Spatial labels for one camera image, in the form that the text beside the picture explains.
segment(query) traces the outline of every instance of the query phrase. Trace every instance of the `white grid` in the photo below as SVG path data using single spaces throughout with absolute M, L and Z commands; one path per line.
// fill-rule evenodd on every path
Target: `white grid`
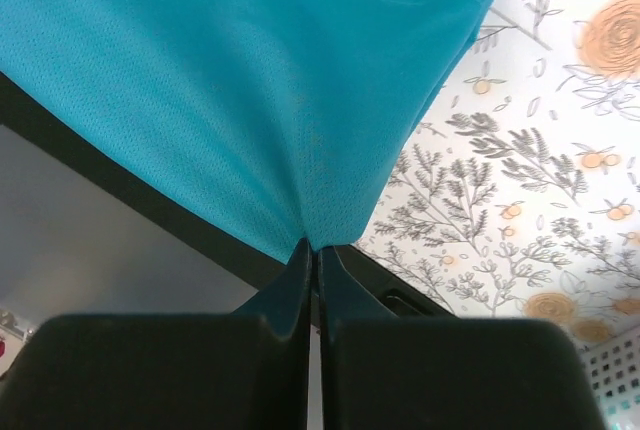
M 640 327 L 586 351 L 580 358 L 611 428 L 640 428 Z

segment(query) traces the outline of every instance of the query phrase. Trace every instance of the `floral wallpaper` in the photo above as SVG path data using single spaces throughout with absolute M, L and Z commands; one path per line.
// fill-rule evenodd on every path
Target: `floral wallpaper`
M 460 316 L 640 324 L 640 0 L 496 0 L 362 239 Z

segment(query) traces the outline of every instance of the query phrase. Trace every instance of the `black plastic part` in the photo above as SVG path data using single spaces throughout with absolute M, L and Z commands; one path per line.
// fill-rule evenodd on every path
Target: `black plastic part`
M 397 318 L 303 240 L 232 315 L 46 323 L 9 371 L 0 429 L 302 430 L 312 287 L 327 430 L 605 428 L 554 325 Z
M 98 151 L 0 73 L 0 125 L 122 201 L 187 245 L 261 290 L 284 265 L 184 209 Z M 338 247 L 346 268 L 376 298 L 399 308 L 395 295 L 421 315 L 451 315 L 351 246 Z
M 606 428 L 575 349 L 547 322 L 347 321 L 333 372 L 326 430 Z

